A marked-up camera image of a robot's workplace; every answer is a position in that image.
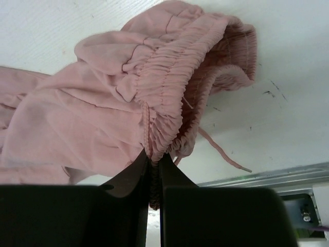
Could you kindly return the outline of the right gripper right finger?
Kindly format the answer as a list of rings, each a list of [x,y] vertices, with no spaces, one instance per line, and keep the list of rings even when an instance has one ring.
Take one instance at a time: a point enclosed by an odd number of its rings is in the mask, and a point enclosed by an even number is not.
[[[162,246],[297,246],[281,198],[267,188],[199,187],[159,162]]]

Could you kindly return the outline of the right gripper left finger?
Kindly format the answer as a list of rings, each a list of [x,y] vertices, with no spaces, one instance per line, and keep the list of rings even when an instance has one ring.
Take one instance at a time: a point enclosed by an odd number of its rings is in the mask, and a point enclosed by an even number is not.
[[[1,246],[145,246],[149,159],[100,186],[1,186]]]

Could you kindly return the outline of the pink trousers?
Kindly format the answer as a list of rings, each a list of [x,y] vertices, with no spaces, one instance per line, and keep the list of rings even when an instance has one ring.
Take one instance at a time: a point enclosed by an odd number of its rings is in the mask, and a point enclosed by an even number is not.
[[[90,36],[54,75],[1,68],[1,183],[76,184],[114,177],[140,152],[189,156],[208,97],[250,86],[257,34],[238,17],[165,1],[121,30]]]

